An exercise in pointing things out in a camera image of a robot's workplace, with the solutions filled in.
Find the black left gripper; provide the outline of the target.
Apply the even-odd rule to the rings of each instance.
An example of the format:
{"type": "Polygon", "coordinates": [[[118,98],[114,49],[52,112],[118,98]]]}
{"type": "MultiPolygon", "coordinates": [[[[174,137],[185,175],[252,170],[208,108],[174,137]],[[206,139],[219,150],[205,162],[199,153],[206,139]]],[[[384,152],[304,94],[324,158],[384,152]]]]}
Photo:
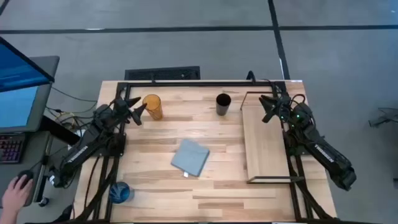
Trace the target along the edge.
{"type": "Polygon", "coordinates": [[[133,107],[138,101],[141,100],[141,97],[131,98],[124,100],[122,98],[115,98],[113,101],[113,116],[114,117],[131,117],[133,121],[140,126],[142,124],[141,116],[144,110],[146,109],[147,104],[144,103],[138,108],[134,108],[131,112],[130,108],[133,107]]]}

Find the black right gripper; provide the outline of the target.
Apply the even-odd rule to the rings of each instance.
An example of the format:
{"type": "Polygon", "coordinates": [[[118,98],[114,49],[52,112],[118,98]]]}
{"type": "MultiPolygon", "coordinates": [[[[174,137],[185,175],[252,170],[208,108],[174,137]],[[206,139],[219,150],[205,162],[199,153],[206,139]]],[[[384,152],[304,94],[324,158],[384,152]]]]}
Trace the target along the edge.
{"type": "Polygon", "coordinates": [[[276,99],[274,106],[274,98],[261,95],[259,97],[261,105],[265,109],[266,115],[263,117],[262,122],[268,123],[272,117],[276,114],[282,121],[288,121],[290,119],[291,112],[291,97],[287,95],[281,95],[276,99]]]}

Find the tall amber plastic cup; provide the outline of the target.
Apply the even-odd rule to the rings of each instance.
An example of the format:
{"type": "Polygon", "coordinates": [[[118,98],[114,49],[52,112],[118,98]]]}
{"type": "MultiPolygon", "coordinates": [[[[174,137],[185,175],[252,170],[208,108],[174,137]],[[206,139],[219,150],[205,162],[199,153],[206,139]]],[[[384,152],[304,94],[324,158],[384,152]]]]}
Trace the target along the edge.
{"type": "Polygon", "coordinates": [[[159,96],[150,94],[144,97],[143,104],[146,104],[146,111],[154,120],[163,118],[162,105],[159,96]]]}

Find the black cup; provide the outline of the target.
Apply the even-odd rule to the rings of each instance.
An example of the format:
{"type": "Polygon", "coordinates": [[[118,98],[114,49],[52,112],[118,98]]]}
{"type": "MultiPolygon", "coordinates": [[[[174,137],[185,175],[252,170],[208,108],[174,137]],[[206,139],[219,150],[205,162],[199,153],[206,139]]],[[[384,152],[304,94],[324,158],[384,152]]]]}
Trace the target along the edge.
{"type": "Polygon", "coordinates": [[[216,97],[216,113],[224,116],[231,104],[231,97],[226,93],[221,93],[216,97]]]}

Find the blue glass cup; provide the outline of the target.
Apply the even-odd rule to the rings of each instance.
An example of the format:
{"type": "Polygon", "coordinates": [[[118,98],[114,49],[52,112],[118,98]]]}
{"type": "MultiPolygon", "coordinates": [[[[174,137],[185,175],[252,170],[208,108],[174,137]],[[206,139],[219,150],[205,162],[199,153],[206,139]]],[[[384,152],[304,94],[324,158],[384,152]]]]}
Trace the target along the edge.
{"type": "Polygon", "coordinates": [[[114,183],[109,190],[109,199],[115,204],[131,201],[135,196],[135,191],[125,182],[114,183]]]}

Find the black floor grille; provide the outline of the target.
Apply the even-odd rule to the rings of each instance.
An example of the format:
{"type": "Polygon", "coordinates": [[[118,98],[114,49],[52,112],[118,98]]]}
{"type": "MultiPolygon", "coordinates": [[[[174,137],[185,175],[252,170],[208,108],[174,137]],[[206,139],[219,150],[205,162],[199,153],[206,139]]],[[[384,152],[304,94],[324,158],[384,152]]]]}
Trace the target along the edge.
{"type": "Polygon", "coordinates": [[[125,80],[200,80],[200,67],[167,67],[125,70],[125,80]]]}

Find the folded grey cloth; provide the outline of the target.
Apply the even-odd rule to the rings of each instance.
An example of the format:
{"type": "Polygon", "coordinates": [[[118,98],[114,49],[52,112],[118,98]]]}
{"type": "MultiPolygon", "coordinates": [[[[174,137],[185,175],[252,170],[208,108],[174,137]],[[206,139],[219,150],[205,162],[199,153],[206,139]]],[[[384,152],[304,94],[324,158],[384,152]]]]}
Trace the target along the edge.
{"type": "Polygon", "coordinates": [[[198,177],[209,155],[210,150],[207,147],[195,141],[184,139],[172,158],[171,164],[190,175],[198,177]]]}

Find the grey-framed computer monitor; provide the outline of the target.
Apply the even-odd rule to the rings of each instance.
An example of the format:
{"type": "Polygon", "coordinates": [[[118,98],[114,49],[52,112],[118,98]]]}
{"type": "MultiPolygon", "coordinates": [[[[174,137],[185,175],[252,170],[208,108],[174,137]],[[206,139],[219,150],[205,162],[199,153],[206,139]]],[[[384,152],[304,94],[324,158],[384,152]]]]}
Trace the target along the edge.
{"type": "Polygon", "coordinates": [[[52,85],[0,93],[0,134],[39,129],[52,85]]]}

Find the tilted blue computer screen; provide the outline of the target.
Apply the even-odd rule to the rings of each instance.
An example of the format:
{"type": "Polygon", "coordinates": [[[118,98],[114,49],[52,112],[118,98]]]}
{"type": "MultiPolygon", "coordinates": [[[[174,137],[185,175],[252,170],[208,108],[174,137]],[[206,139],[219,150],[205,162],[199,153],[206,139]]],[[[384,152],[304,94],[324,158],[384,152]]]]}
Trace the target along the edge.
{"type": "Polygon", "coordinates": [[[0,37],[0,92],[53,83],[54,77],[0,37]]]}

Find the black computer mouse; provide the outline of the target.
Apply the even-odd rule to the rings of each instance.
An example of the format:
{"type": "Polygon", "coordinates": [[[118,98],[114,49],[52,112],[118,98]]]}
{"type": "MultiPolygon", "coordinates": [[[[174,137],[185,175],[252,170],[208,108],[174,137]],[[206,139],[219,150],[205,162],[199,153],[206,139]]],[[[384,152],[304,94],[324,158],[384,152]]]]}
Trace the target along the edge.
{"type": "Polygon", "coordinates": [[[23,170],[17,175],[16,183],[20,182],[21,183],[20,189],[23,189],[27,185],[28,181],[33,179],[33,177],[34,177],[34,173],[31,170],[23,170]]]}

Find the backlit black keyboard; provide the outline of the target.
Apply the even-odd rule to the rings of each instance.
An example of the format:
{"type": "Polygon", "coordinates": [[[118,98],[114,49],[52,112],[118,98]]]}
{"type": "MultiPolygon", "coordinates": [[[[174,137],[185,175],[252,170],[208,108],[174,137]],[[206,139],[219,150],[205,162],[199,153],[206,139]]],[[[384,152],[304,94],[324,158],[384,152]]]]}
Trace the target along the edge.
{"type": "Polygon", "coordinates": [[[25,134],[0,134],[0,164],[20,163],[25,141],[25,134]]]}

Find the person's hand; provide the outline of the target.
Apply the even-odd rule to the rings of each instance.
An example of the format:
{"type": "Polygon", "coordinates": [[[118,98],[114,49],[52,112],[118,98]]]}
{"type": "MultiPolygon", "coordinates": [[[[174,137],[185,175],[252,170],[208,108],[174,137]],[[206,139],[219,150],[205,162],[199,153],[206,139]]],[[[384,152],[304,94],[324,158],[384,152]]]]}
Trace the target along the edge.
{"type": "Polygon", "coordinates": [[[3,197],[2,197],[2,216],[17,215],[20,209],[25,205],[27,198],[32,188],[32,180],[28,181],[27,185],[20,189],[20,182],[16,183],[17,177],[13,178],[9,183],[3,197]]]}

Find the wooden shelf with metal frame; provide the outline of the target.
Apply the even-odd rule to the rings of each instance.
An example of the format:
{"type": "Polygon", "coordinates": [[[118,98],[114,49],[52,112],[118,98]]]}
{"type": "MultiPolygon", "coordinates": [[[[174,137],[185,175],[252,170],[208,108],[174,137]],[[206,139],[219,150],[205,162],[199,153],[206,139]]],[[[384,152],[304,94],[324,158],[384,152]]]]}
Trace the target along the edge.
{"type": "Polygon", "coordinates": [[[244,146],[249,184],[289,184],[303,177],[289,172],[282,126],[277,117],[263,123],[265,111],[259,102],[268,92],[248,91],[241,103],[244,146]]]}

